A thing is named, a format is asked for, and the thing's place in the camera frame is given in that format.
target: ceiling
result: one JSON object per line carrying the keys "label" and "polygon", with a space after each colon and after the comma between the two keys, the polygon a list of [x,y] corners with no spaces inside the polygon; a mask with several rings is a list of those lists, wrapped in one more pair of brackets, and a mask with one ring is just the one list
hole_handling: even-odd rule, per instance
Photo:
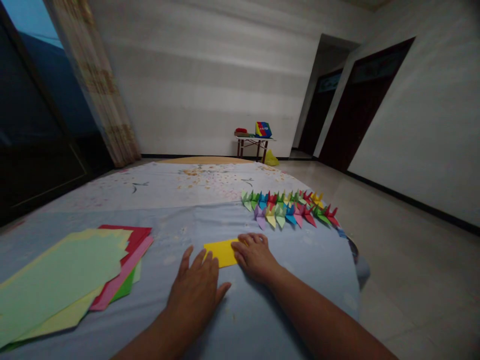
{"label": "ceiling", "polygon": [[392,0],[342,0],[346,3],[352,4],[362,9],[377,11],[382,6],[388,4]]}

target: left hand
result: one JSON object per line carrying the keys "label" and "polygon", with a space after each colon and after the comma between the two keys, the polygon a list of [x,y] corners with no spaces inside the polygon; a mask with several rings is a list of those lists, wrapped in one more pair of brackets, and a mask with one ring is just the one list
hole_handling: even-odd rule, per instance
{"label": "left hand", "polygon": [[200,251],[189,268],[193,250],[190,246],[183,254],[166,308],[155,321],[163,327],[167,324],[178,356],[202,334],[232,285],[225,282],[217,289],[219,260],[213,258],[211,251],[204,261],[206,250]]}

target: dark wooden door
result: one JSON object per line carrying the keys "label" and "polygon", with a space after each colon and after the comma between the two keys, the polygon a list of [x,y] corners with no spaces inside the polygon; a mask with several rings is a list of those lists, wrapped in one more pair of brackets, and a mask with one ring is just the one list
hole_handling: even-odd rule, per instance
{"label": "dark wooden door", "polygon": [[343,69],[320,76],[311,99],[298,149],[313,155]]}
{"label": "dark wooden door", "polygon": [[347,171],[414,39],[355,61],[318,161]]}
{"label": "dark wooden door", "polygon": [[1,224],[44,204],[68,184],[84,183],[88,173],[3,25],[0,61]]}

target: beige curtain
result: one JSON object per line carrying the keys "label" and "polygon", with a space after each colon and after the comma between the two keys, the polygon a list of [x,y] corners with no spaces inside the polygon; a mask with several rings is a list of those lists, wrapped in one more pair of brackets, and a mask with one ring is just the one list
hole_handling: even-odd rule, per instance
{"label": "beige curtain", "polygon": [[75,76],[117,168],[140,150],[87,0],[44,0]]}

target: stack of colored paper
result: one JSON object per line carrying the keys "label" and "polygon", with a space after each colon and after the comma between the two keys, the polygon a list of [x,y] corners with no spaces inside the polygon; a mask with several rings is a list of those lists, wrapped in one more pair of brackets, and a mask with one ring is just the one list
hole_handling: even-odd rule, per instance
{"label": "stack of colored paper", "polygon": [[[150,231],[104,225],[71,233],[0,284],[0,348],[73,328],[97,300],[106,308],[130,293],[123,284],[140,278],[134,269],[153,242]],[[104,306],[112,283],[119,286]]]}

